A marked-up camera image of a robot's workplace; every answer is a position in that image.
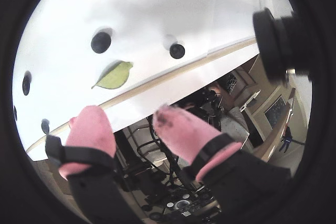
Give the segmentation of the pink-covered gripper finger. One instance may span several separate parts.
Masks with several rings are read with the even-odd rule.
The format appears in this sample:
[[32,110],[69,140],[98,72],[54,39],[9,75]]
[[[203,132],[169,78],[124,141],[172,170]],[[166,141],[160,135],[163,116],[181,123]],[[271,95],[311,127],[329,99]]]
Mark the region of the pink-covered gripper finger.
[[104,110],[87,106],[69,123],[65,145],[59,137],[48,134],[45,152],[67,180],[82,213],[92,223],[139,223],[116,183],[117,147]]
[[183,176],[211,191],[221,207],[221,219],[261,212],[292,180],[289,169],[243,151],[241,142],[181,108],[159,108],[153,127],[168,149],[188,163]]

